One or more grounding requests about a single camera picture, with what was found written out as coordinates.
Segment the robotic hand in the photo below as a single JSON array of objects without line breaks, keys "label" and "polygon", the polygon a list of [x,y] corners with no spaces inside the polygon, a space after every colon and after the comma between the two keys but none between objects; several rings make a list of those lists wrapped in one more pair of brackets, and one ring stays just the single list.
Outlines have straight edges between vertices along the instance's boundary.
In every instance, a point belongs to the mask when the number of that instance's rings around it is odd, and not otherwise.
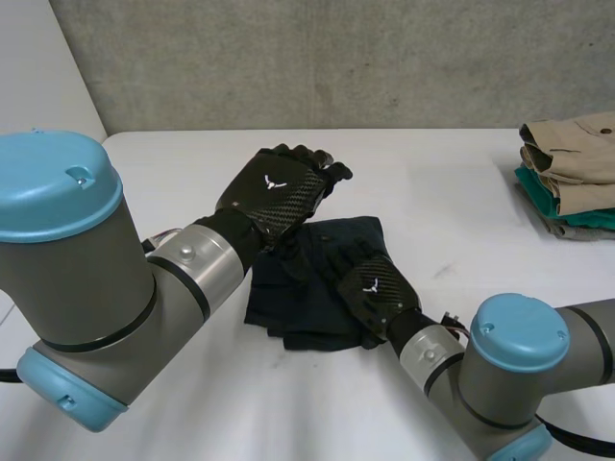
[{"label": "robotic hand", "polygon": [[612,302],[553,309],[503,294],[485,301],[472,322],[467,350],[445,316],[437,324],[393,262],[364,242],[330,259],[323,277],[353,315],[388,339],[402,367],[442,412],[478,459],[529,461],[552,435],[572,448],[612,456],[612,444],[572,444],[574,434],[535,416],[543,397],[615,381]]},{"label": "robotic hand", "polygon": [[105,429],[233,293],[258,252],[351,177],[324,151],[262,149],[215,214],[146,259],[100,144],[75,133],[0,136],[0,288],[40,337],[19,360],[19,377],[87,429]]}]

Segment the black carbon fiber hand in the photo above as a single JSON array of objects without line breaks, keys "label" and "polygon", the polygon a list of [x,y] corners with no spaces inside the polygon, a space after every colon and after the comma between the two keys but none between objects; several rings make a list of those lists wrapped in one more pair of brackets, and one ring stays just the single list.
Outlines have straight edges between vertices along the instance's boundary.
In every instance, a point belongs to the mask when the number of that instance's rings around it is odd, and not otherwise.
[{"label": "black carbon fiber hand", "polygon": [[402,312],[421,310],[419,297],[387,255],[358,241],[330,258],[323,274],[353,315],[380,339]]},{"label": "black carbon fiber hand", "polygon": [[258,151],[222,194],[216,210],[231,208],[248,216],[268,251],[312,216],[336,183],[352,176],[325,151],[312,152],[305,146],[291,150],[281,144]]}]

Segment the cable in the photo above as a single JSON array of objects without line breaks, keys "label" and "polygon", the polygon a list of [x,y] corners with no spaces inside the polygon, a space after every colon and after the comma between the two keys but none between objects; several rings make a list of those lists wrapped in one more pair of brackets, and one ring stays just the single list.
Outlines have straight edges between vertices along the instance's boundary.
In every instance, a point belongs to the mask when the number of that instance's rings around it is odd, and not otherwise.
[{"label": "cable", "polygon": [[21,379],[19,379],[16,369],[4,370],[0,368],[0,382],[19,383]]},{"label": "cable", "polygon": [[581,453],[593,454],[602,458],[615,458],[615,443],[575,434],[543,420],[538,415],[536,415],[536,418],[545,425],[553,438],[560,444]]},{"label": "cable", "polygon": [[162,243],[164,243],[164,241],[168,237],[175,236],[176,234],[180,233],[181,231],[182,231],[182,229],[180,229],[180,228],[169,229],[169,230],[165,230],[164,232],[158,233],[158,234],[154,235],[153,237],[146,238],[145,240],[143,240],[141,242],[141,247],[143,248],[143,252],[146,255],[151,253],[157,247],[159,247]]}]

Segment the white logo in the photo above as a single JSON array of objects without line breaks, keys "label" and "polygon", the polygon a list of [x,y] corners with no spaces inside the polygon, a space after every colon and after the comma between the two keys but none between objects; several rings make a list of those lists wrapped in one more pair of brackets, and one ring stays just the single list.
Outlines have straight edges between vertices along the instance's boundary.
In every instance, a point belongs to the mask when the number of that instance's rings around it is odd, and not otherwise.
[{"label": "white logo", "polygon": [[366,293],[378,293],[378,278],[374,279],[374,286],[371,288],[363,288],[363,291]]},{"label": "white logo", "polygon": [[276,187],[284,187],[286,185],[286,182],[275,184],[273,181],[269,181],[269,175],[265,175],[265,182],[267,183],[267,190],[275,189]]}]

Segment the screw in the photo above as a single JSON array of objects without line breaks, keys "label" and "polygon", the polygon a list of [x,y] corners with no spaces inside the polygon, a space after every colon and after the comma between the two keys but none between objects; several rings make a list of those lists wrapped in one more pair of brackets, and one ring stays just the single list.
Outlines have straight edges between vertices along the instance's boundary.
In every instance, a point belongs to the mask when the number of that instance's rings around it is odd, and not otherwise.
[{"label": "screw", "polygon": [[180,248],[180,258],[184,261],[191,261],[194,256],[196,256],[196,252],[190,245],[184,245]]}]

